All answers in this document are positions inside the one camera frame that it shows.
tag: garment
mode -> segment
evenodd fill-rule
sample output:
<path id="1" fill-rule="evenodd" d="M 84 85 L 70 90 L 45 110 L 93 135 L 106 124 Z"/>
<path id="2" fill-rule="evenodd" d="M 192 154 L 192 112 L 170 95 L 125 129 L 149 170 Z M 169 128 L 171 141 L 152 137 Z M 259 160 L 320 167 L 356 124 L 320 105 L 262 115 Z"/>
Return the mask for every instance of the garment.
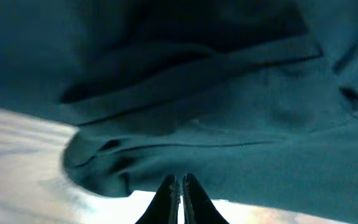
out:
<path id="1" fill-rule="evenodd" d="M 190 172 L 358 223 L 358 0 L 0 1 L 0 107 L 79 127 L 63 168 L 100 195 Z"/>

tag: wood grain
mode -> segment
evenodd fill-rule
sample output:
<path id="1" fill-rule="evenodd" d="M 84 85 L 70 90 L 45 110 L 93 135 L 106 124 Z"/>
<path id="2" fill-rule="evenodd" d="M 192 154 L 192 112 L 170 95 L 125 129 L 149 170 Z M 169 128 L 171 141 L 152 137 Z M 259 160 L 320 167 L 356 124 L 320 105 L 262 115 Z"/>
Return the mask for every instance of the wood grain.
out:
<path id="1" fill-rule="evenodd" d="M 64 177 L 60 155 L 75 132 L 71 126 L 0 110 L 0 224 L 131 224 L 143 214 L 152 192 L 102 198 Z M 230 223 L 339 223 L 271 208 L 214 203 Z"/>

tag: dark green cloth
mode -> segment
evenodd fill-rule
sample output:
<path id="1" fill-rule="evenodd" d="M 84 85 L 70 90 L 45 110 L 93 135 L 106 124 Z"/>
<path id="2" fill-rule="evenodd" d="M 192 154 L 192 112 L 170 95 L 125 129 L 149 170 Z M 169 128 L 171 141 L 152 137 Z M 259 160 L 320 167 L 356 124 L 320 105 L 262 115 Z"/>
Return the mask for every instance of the dark green cloth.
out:
<path id="1" fill-rule="evenodd" d="M 97 194 L 191 172 L 358 223 L 358 0 L 0 1 L 0 107 L 79 127 Z"/>

